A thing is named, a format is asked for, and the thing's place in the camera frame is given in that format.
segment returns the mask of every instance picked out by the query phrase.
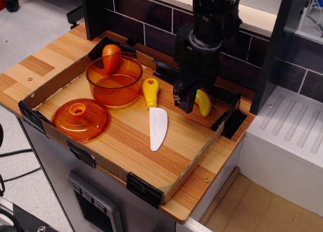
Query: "dark tile wall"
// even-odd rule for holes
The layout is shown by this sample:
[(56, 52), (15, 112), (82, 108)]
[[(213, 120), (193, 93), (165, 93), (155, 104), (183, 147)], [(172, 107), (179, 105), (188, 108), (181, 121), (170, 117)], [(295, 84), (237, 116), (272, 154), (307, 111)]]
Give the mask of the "dark tile wall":
[(294, 35), (279, 85), (323, 102), (323, 44)]
[[(169, 56), (175, 35), (193, 13), (157, 0), (105, 0), (107, 29)], [(266, 54), (267, 37), (240, 30), (223, 44), (219, 76), (255, 90)]]

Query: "toy knife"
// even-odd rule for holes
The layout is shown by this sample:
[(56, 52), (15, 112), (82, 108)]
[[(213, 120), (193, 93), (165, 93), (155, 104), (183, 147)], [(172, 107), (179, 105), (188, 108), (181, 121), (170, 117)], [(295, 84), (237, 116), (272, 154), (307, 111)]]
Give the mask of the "toy knife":
[(150, 149), (155, 152), (160, 148), (165, 139), (168, 127), (168, 116), (164, 109), (157, 107), (159, 82), (156, 79), (146, 79), (142, 84), (142, 91), (145, 96), (147, 108), (149, 109)]

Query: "cardboard floor panel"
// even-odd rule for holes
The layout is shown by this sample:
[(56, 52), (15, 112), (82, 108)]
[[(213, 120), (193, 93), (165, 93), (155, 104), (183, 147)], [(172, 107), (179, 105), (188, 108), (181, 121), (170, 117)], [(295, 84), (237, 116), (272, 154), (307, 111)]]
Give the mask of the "cardboard floor panel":
[(213, 232), (319, 232), (323, 218), (238, 175), (206, 227)]

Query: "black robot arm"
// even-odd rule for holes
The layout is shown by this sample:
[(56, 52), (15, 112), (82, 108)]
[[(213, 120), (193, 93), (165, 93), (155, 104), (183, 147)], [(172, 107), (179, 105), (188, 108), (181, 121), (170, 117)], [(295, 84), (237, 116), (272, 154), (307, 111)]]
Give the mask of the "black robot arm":
[(175, 106), (192, 112), (196, 90), (212, 88), (220, 68), (222, 43), (237, 32), (240, 0), (193, 0), (194, 24), (176, 34), (174, 60), (179, 75), (174, 85)]

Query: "screw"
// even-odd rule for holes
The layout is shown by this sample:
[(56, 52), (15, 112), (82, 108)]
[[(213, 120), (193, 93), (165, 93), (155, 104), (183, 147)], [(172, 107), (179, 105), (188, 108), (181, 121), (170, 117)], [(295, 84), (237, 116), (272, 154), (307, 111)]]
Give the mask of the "screw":
[(45, 226), (41, 226), (38, 228), (37, 232), (45, 232), (46, 231), (46, 228)]

